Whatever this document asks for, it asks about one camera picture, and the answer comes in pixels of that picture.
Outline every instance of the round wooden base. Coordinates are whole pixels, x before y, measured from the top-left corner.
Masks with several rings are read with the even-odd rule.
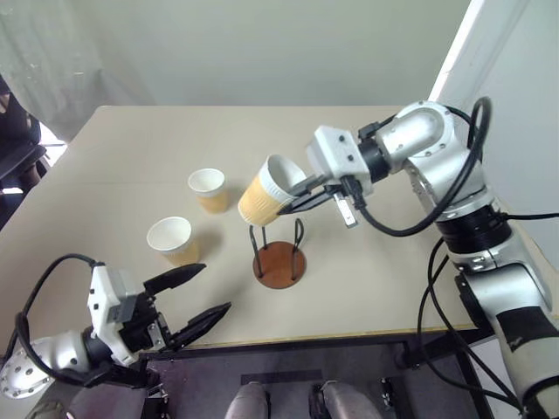
[[[297,284],[305,273],[307,260],[299,249],[295,253],[294,278],[292,272],[293,245],[288,242],[272,242],[267,248],[259,250],[259,259],[262,265],[262,278],[259,278],[259,266],[256,258],[252,261],[254,276],[262,285],[268,288],[281,290]]]

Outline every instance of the floor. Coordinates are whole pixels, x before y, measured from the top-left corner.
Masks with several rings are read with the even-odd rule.
[[[169,410],[174,419],[223,418],[243,379],[248,374],[288,372],[288,382],[265,384],[272,403],[271,419],[308,418],[308,392],[313,383],[344,381],[359,388],[382,412],[380,379],[400,375],[404,378],[409,400],[417,419],[478,417],[468,393],[449,387],[427,367],[398,370],[395,351],[401,345],[367,345],[282,350],[280,352],[214,355],[175,361],[151,361],[160,372],[169,392]],[[461,379],[453,357],[437,361],[445,374]],[[139,390],[99,386],[81,391],[73,400],[75,417],[88,419],[139,418],[143,393]]]

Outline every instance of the beige table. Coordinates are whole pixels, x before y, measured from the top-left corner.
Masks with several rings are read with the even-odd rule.
[[[333,203],[303,213],[307,273],[294,287],[274,291],[252,275],[247,225],[233,204],[208,215],[186,187],[197,168],[221,168],[238,199],[267,155],[288,156],[308,169],[305,145],[320,125],[355,131],[395,107],[102,107],[57,166],[0,232],[0,345],[32,285],[56,257],[75,251],[130,270],[139,283],[168,270],[145,233],[164,216],[194,224],[208,265],[187,285],[158,297],[172,329],[205,308],[232,302],[227,316],[197,346],[241,345],[316,337],[407,333],[416,324],[434,229],[393,238],[365,223],[347,230]],[[405,175],[376,187],[370,210],[395,227],[424,215]],[[293,240],[293,216],[267,230],[269,240]],[[557,273],[535,246],[535,257],[557,301]],[[456,325],[470,320],[447,268],[439,299]],[[79,262],[52,274],[31,312],[33,337],[81,330],[88,269]],[[424,323],[440,327],[428,305]]]

